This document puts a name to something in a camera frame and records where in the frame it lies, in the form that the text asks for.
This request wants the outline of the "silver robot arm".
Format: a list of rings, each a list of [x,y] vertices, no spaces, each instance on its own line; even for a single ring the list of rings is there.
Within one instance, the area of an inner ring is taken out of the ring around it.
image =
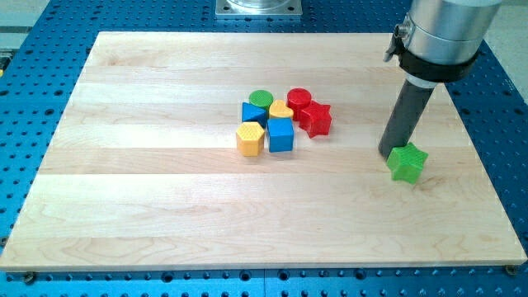
[[[451,83],[466,77],[501,0],[413,0],[394,27],[384,61],[398,57],[408,79]]]

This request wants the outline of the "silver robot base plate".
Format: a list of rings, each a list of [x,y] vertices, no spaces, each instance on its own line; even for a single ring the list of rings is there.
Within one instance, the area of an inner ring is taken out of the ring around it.
[[[216,0],[217,17],[301,16],[301,0]]]

